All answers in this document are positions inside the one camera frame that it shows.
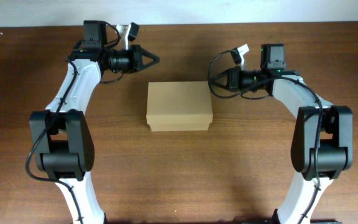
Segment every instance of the wall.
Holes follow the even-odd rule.
[[[0,0],[0,27],[358,21],[358,0]]]

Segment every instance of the robotic arm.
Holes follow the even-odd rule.
[[[116,40],[107,41],[106,26],[116,31]],[[139,31],[135,23],[115,28],[104,21],[84,21],[84,28],[85,38],[75,45],[68,57],[68,71],[56,97],[45,111],[31,114],[34,145],[26,161],[26,171],[37,180],[58,185],[73,223],[102,224],[107,223],[107,219],[98,204],[91,180],[94,146],[85,121],[86,107],[97,84],[116,82],[122,77],[102,82],[105,70],[135,73],[158,63],[159,58],[139,45],[129,45]],[[120,40],[122,49],[113,49]],[[143,64],[143,56],[152,61]],[[51,139],[51,135],[59,132],[66,132],[67,140]],[[32,175],[29,170],[32,154],[35,154],[37,167],[47,173],[48,179]]]
[[[212,62],[208,81],[211,92],[220,98],[243,96],[249,91],[266,90],[268,96],[281,101],[296,118],[291,146],[291,160],[295,176],[282,205],[269,220],[274,224],[307,224],[325,189],[352,164],[352,111],[347,106],[334,106],[305,85],[296,71],[285,70],[284,46],[262,45],[261,70],[245,70],[244,54],[248,46],[225,51]],[[211,77],[214,61],[231,53],[236,64]],[[215,93],[213,86],[236,92],[230,96]],[[332,139],[320,139],[319,133],[333,134]]]

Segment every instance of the box lid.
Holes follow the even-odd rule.
[[[148,124],[212,123],[208,82],[150,82]]]

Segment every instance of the tan surface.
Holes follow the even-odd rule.
[[[59,189],[27,177],[24,161],[30,113],[55,96],[66,74],[63,59],[83,29],[0,32],[0,223],[70,223]],[[206,80],[216,54],[244,43],[248,68],[258,68],[260,45],[275,42],[286,44],[288,68],[354,112],[353,166],[327,189],[313,218],[358,223],[358,22],[142,26],[136,43],[160,63],[98,86],[86,113],[96,149],[92,179],[109,220],[271,216],[293,177],[295,120],[280,102],[212,97],[214,121],[202,132],[151,133],[145,114],[148,82]],[[233,66],[225,58],[216,72]]]
[[[207,81],[149,83],[146,120],[152,131],[208,130],[212,118]]]

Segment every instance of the brown box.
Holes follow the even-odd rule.
[[[208,82],[149,83],[146,120],[152,131],[201,131],[212,123]]]

